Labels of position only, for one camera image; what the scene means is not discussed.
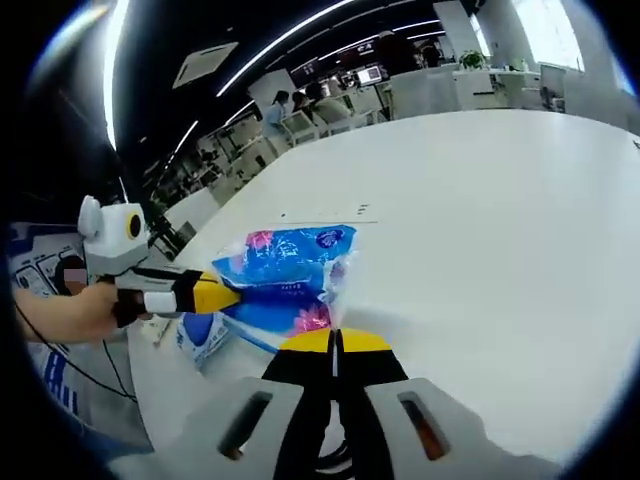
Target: sleeve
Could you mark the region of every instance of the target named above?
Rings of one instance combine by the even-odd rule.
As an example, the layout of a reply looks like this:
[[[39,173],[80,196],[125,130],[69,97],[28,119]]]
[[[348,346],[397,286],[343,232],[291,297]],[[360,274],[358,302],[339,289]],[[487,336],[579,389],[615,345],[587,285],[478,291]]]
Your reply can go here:
[[[266,112],[265,120],[271,125],[280,125],[282,121],[282,108],[279,105],[271,105]]]
[[[353,112],[341,101],[336,100],[335,98],[326,98],[323,100],[324,104],[327,108],[333,110],[334,115],[338,115],[342,118],[349,118],[353,116]]]

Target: human arm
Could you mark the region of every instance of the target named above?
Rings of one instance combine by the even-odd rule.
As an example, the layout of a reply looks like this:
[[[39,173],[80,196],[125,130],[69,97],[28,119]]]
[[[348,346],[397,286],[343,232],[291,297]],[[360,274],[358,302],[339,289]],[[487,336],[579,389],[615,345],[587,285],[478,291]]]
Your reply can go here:
[[[328,97],[326,101],[331,105],[331,108],[333,108],[344,118],[353,117],[353,112],[341,101],[331,97]]]
[[[29,290],[16,289],[13,298],[16,318],[28,341],[42,341],[29,324],[51,343],[102,340],[117,328],[112,313],[118,300],[115,285],[100,282],[74,296],[47,298],[38,297]]]
[[[273,129],[277,130],[281,135],[286,135],[287,131],[281,123],[283,118],[284,108],[277,103],[271,105],[265,114],[265,122],[267,122]]]

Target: ceiling light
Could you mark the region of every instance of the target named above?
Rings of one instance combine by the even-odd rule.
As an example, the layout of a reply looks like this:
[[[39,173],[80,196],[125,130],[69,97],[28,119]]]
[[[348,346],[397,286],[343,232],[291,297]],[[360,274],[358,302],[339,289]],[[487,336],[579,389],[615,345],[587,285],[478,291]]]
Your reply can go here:
[[[124,188],[124,182],[122,181],[122,177],[118,177],[120,180],[120,188],[122,189],[122,196],[124,199],[124,203],[129,203],[129,196],[127,195],[127,189]]]
[[[234,113],[233,115],[231,115],[231,117],[229,118],[229,120],[227,120],[226,122],[224,122],[223,127],[226,127],[227,125],[229,125],[231,122],[233,122],[238,115],[240,115],[242,112],[244,112],[247,108],[249,108],[252,104],[256,103],[254,100],[251,100],[249,103],[247,103],[244,107],[242,107],[240,110],[238,110],[236,113]]]
[[[293,73],[293,72],[295,72],[296,70],[300,70],[300,69],[301,69],[302,67],[304,67],[305,65],[307,65],[307,64],[309,64],[309,63],[311,63],[311,62],[313,62],[314,60],[317,60],[317,59],[318,59],[318,57],[313,57],[311,60],[307,60],[307,61],[306,61],[306,62],[304,62],[302,65],[300,65],[300,66],[298,66],[298,67],[294,68],[294,69],[293,69],[293,70],[291,70],[289,73]]]
[[[113,72],[116,65],[118,42],[127,14],[129,0],[119,0],[116,4],[106,32],[106,47],[104,53],[104,70],[102,72],[102,96],[104,101],[104,119],[107,123],[107,137],[113,149],[116,149],[116,134],[113,126]]]
[[[422,35],[414,35],[413,37],[407,37],[407,40],[413,40],[414,38],[428,37],[430,35],[442,35],[443,33],[447,33],[447,32],[445,32],[444,30],[440,30],[439,32],[423,33]]]
[[[355,47],[356,45],[358,45],[360,43],[366,42],[368,40],[372,40],[372,39],[376,38],[377,36],[378,36],[377,34],[376,35],[371,35],[370,37],[363,38],[362,40],[358,40],[357,42],[350,43],[349,45],[347,45],[345,47],[339,48],[338,50],[334,50],[331,53],[327,53],[326,55],[320,57],[318,60],[324,60],[325,58],[330,57],[331,55],[335,55],[336,53],[344,52],[345,50],[348,50],[351,47]]]
[[[187,130],[187,133],[184,134],[184,137],[182,137],[182,140],[180,140],[180,143],[178,144],[178,146],[176,147],[176,149],[173,151],[173,155],[175,155],[176,153],[178,153],[178,150],[180,150],[180,147],[182,146],[182,144],[184,142],[186,142],[187,137],[189,136],[189,134],[193,131],[194,128],[196,128],[196,125],[198,124],[198,120],[196,120],[195,122],[193,122],[193,125],[191,125],[189,127],[189,130]]]
[[[407,28],[420,27],[422,25],[430,25],[432,23],[440,23],[440,20],[429,20],[428,22],[413,23],[411,25],[405,25],[404,27],[394,28],[393,31],[398,32],[400,30],[405,30]]]
[[[282,43],[283,41],[285,41],[287,38],[289,38],[291,35],[293,35],[294,33],[296,33],[298,30],[301,30],[302,28],[306,27],[307,25],[309,25],[310,23],[315,22],[316,20],[318,20],[319,18],[324,17],[325,15],[327,15],[328,13],[333,12],[334,10],[337,10],[338,8],[344,7],[345,5],[348,5],[352,2],[354,2],[355,0],[342,0],[341,2],[336,3],[335,5],[332,5],[330,7],[325,8],[324,10],[319,11],[318,13],[316,13],[315,15],[310,16],[309,18],[307,18],[306,20],[303,20],[302,22],[300,22],[299,24],[297,24],[295,27],[290,28],[289,30],[287,30],[285,33],[283,33],[282,35],[280,35],[278,38],[276,38],[273,42],[271,42],[269,45],[267,45],[266,47],[264,47],[260,52],[258,52],[257,55],[255,55],[251,60],[249,60],[240,70],[238,70],[228,81],[227,83],[225,83],[222,88],[218,91],[218,93],[216,94],[216,97],[221,96],[224,92],[226,92],[229,87],[231,87],[231,85],[233,85],[247,70],[249,70],[258,60],[260,60],[262,57],[264,57],[267,53],[269,53],[271,50],[273,50],[276,46],[278,46],[280,43]]]
[[[280,60],[282,60],[284,58],[284,55],[280,55],[276,60],[274,60],[273,62],[271,62],[269,65],[266,66],[265,70],[269,70],[271,67],[273,67],[276,63],[278,63]]]
[[[378,11],[380,11],[380,10],[384,10],[384,9],[386,9],[386,8],[391,8],[391,7],[395,7],[395,6],[397,6],[397,5],[402,5],[402,4],[409,3],[409,2],[414,2],[414,1],[415,1],[415,0],[402,0],[402,1],[400,1],[400,2],[390,3],[389,5],[385,5],[384,7],[374,8],[373,10],[369,10],[368,12],[364,12],[364,13],[361,13],[361,14],[359,14],[359,15],[355,15],[355,16],[353,16],[353,17],[347,18],[346,20],[343,20],[343,21],[342,21],[342,22],[340,22],[340,23],[336,23],[335,25],[333,25],[333,26],[332,26],[332,27],[330,27],[330,28],[325,28],[323,31],[318,32],[318,33],[316,33],[315,35],[313,35],[313,36],[311,36],[311,37],[309,37],[309,38],[307,38],[307,39],[303,40],[302,42],[300,42],[299,44],[297,44],[295,47],[291,48],[291,50],[287,51],[287,54],[289,54],[289,53],[291,53],[291,52],[293,52],[293,51],[297,50],[298,48],[302,47],[304,44],[306,44],[306,43],[308,43],[308,42],[310,42],[310,41],[312,41],[312,40],[316,39],[316,38],[317,38],[317,37],[319,37],[320,35],[324,35],[324,34],[325,34],[325,33],[327,33],[328,31],[333,30],[333,29],[338,28],[338,27],[341,27],[342,25],[345,25],[345,24],[347,24],[347,23],[351,22],[352,20],[355,20],[355,19],[357,19],[357,18],[363,17],[363,16],[365,16],[365,15],[369,15],[370,13],[374,13],[374,12],[378,12]],[[279,62],[283,57],[284,57],[284,55],[283,55],[282,57],[280,57],[278,60],[276,60],[275,62],[272,62],[272,63],[267,67],[267,69],[271,68],[273,65],[275,65],[276,63],[278,63],[278,62]]]

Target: white desk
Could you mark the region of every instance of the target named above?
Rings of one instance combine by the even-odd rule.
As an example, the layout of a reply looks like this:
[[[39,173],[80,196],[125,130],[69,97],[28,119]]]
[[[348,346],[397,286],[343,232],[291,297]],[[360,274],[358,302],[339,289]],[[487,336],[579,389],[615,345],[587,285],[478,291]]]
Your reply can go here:
[[[508,106],[496,95],[491,75],[497,77],[498,81],[500,81],[500,77],[503,77],[502,83],[505,84],[505,87],[509,86],[511,90],[515,89],[518,92],[523,89],[540,88],[540,74],[535,72],[512,72],[502,69],[456,71],[453,72],[453,80],[456,84],[461,110],[505,108]],[[516,105],[511,106],[522,107],[523,105],[517,102]]]
[[[345,324],[382,334],[409,376],[476,411],[501,447],[566,464],[615,407],[638,351],[633,138],[591,120],[509,110],[354,130],[285,153],[178,262],[206,268],[250,230],[348,221],[370,204],[378,223],[359,226]],[[271,358],[234,338],[201,375],[172,335],[158,350],[136,328],[129,339],[155,446]]]
[[[209,189],[204,187],[180,200],[164,215],[175,230],[180,230],[186,222],[189,222],[196,231],[199,231],[219,209],[220,206]]]

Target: plastic packaging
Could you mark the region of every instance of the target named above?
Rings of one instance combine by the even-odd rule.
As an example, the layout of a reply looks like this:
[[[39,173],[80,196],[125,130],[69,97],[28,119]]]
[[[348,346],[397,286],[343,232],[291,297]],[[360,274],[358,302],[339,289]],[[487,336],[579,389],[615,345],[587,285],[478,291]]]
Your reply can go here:
[[[225,249],[213,265],[242,292],[242,302],[224,310],[229,328],[277,347],[287,337],[331,326],[355,234],[347,225],[259,231]]]
[[[185,313],[178,323],[176,342],[198,369],[205,360],[228,339],[224,314],[198,315]]]

